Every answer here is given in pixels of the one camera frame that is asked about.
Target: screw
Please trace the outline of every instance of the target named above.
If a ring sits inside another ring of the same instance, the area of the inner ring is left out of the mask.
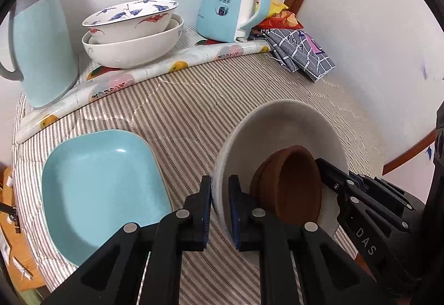
[[[137,230],[137,225],[134,222],[128,222],[124,227],[123,230],[126,233],[131,233]]]
[[[189,215],[190,215],[190,212],[185,209],[180,209],[179,211],[176,212],[176,216],[178,218],[187,218]]]
[[[259,207],[257,207],[256,209],[254,209],[253,211],[251,211],[251,214],[255,217],[255,218],[262,218],[263,216],[265,216],[265,210],[261,209]]]
[[[317,231],[317,225],[314,222],[306,222],[304,225],[305,229],[309,232]]]

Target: gray plaid cloth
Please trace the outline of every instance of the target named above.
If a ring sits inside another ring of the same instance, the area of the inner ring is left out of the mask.
[[[317,81],[335,67],[328,55],[304,31],[295,29],[262,30],[270,43],[276,60],[286,70],[302,69]]]

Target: light blue thermos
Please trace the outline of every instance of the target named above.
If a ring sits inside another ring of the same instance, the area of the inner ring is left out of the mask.
[[[8,26],[14,71],[0,63],[0,76],[20,80],[34,108],[65,94],[76,82],[79,68],[60,1],[17,0]]]

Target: snack bag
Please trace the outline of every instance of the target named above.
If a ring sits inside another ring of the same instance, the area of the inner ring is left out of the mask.
[[[258,29],[302,29],[304,26],[299,23],[296,16],[291,11],[283,10],[276,15],[264,19],[255,28]]]
[[[254,5],[254,12],[256,13],[258,11],[259,7],[259,0],[256,0],[256,4]],[[282,10],[288,9],[288,7],[282,3],[280,0],[271,0],[270,4],[270,10],[267,14],[267,18],[280,13]]]

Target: striped tablecloth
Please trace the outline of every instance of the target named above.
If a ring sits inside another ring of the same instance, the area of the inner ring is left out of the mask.
[[[14,188],[19,217],[37,266],[52,291],[76,267],[56,250],[48,234],[41,193],[43,165],[62,141],[119,128],[151,146],[172,198],[173,209],[197,192],[211,173],[230,131],[254,108],[278,98],[299,99],[318,109],[335,127],[349,167],[381,174],[383,156],[373,126],[343,89],[288,73],[267,53],[235,57],[183,69],[106,96],[13,145]],[[22,96],[16,129],[27,111]],[[340,228],[335,240],[350,255],[356,249]],[[220,230],[212,210],[210,237],[203,252],[185,252],[181,304],[258,304],[259,270],[245,262]]]

